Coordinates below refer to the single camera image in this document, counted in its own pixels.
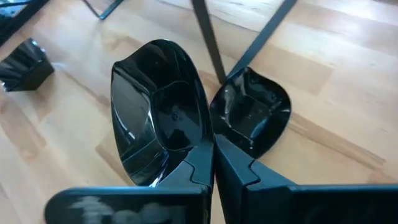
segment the black plastic piece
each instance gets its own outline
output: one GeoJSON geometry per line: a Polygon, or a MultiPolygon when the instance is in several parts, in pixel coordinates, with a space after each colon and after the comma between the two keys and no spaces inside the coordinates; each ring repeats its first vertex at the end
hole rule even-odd
{"type": "Polygon", "coordinates": [[[0,80],[5,91],[36,90],[53,72],[45,50],[32,39],[21,43],[0,62],[0,80]]]}
{"type": "Polygon", "coordinates": [[[100,187],[58,193],[44,217],[47,224],[203,224],[207,207],[199,187],[100,187]]]}
{"type": "Polygon", "coordinates": [[[49,0],[0,1],[0,46],[49,0]]]}
{"type": "Polygon", "coordinates": [[[397,223],[398,185],[296,185],[216,135],[226,223],[397,223]]]}
{"type": "Polygon", "coordinates": [[[185,161],[201,166],[196,169],[204,173],[201,181],[211,185],[213,131],[206,95],[177,44],[153,40],[116,62],[111,108],[119,155],[135,184],[157,185],[185,161]]]}
{"type": "MultiPolygon", "coordinates": [[[[260,31],[259,35],[254,39],[252,44],[248,47],[228,77],[238,73],[243,68],[249,66],[251,61],[262,49],[267,40],[274,33],[278,25],[282,22],[287,13],[293,8],[297,0],[285,0],[271,17],[269,22],[260,31]]],[[[205,40],[207,49],[209,51],[211,61],[216,71],[217,79],[220,84],[224,84],[227,76],[224,71],[224,66],[221,61],[221,56],[218,50],[216,37],[214,35],[213,26],[211,25],[210,16],[207,10],[206,2],[204,0],[192,0],[193,10],[200,25],[201,33],[205,40]]]]}
{"type": "Polygon", "coordinates": [[[88,6],[90,11],[99,19],[105,20],[124,0],[114,0],[112,4],[105,9],[103,12],[97,12],[95,8],[87,1],[83,0],[83,2],[88,6]]]}
{"type": "Polygon", "coordinates": [[[251,68],[228,77],[210,105],[215,134],[222,134],[250,156],[268,151],[291,113],[286,91],[251,68]]]}

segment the wooden floor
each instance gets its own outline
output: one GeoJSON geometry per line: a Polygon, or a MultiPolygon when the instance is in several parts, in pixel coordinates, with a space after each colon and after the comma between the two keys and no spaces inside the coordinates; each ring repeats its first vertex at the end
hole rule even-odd
{"type": "MultiPolygon", "coordinates": [[[[231,70],[280,0],[208,0],[231,70]]],[[[111,66],[153,39],[191,56],[210,101],[216,81],[188,0],[125,0],[98,21],[79,0],[51,0],[0,48],[28,37],[56,72],[36,92],[0,92],[1,223],[43,223],[59,190],[132,185],[116,152],[111,66]]],[[[281,84],[293,113],[260,161],[300,184],[398,180],[398,6],[390,0],[299,0],[251,67],[281,84]]],[[[213,223],[223,223],[217,189],[213,223]]]]}

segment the black plastic bowl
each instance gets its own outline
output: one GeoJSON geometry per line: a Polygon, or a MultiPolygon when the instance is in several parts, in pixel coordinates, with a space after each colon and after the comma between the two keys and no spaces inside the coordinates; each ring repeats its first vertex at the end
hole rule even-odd
{"type": "Polygon", "coordinates": [[[156,185],[194,147],[213,143],[196,68],[171,41],[149,42],[114,64],[111,108],[120,158],[137,185],[156,185]]]}
{"type": "Polygon", "coordinates": [[[286,91],[251,68],[230,76],[210,105],[215,134],[256,159],[279,139],[290,112],[286,91]]]}

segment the black glossy plastic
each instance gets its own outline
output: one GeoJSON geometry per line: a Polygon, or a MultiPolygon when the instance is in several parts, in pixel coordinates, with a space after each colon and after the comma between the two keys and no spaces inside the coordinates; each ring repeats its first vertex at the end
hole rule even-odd
{"type": "Polygon", "coordinates": [[[45,50],[32,39],[21,43],[0,62],[0,80],[5,91],[36,90],[53,72],[45,50]]]}
{"type": "Polygon", "coordinates": [[[0,46],[48,1],[0,1],[0,46]]]}
{"type": "Polygon", "coordinates": [[[226,223],[398,223],[398,185],[296,185],[216,135],[226,223]]]}
{"type": "Polygon", "coordinates": [[[278,140],[290,117],[286,91],[251,68],[228,77],[210,105],[215,134],[258,158],[278,140]]]}
{"type": "Polygon", "coordinates": [[[48,202],[48,224],[202,224],[207,201],[199,187],[70,189],[48,202]]]}
{"type": "Polygon", "coordinates": [[[171,41],[149,42],[114,64],[111,107],[119,155],[137,185],[157,185],[195,148],[206,145],[212,157],[205,92],[189,56],[171,41]]]}

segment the black metal rod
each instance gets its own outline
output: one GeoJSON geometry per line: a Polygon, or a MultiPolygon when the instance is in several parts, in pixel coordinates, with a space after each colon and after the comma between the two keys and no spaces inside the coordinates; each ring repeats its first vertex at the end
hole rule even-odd
{"type": "Polygon", "coordinates": [[[95,11],[95,9],[93,8],[93,6],[87,1],[87,0],[83,0],[83,2],[87,5],[87,7],[90,9],[91,12],[93,12],[93,14],[100,18],[100,15],[95,11]]]}
{"type": "Polygon", "coordinates": [[[206,7],[205,0],[192,0],[193,10],[199,22],[201,33],[205,39],[207,50],[209,51],[211,61],[216,70],[217,78],[220,84],[226,80],[223,62],[220,51],[218,50],[216,37],[211,25],[210,16],[206,7]]]}
{"type": "Polygon", "coordinates": [[[228,76],[233,75],[242,68],[249,66],[249,64],[256,57],[258,52],[266,44],[267,40],[274,33],[278,25],[282,22],[287,13],[291,10],[297,0],[285,0],[271,17],[266,26],[260,31],[259,35],[254,39],[249,48],[245,51],[241,59],[232,68],[228,76]]]}

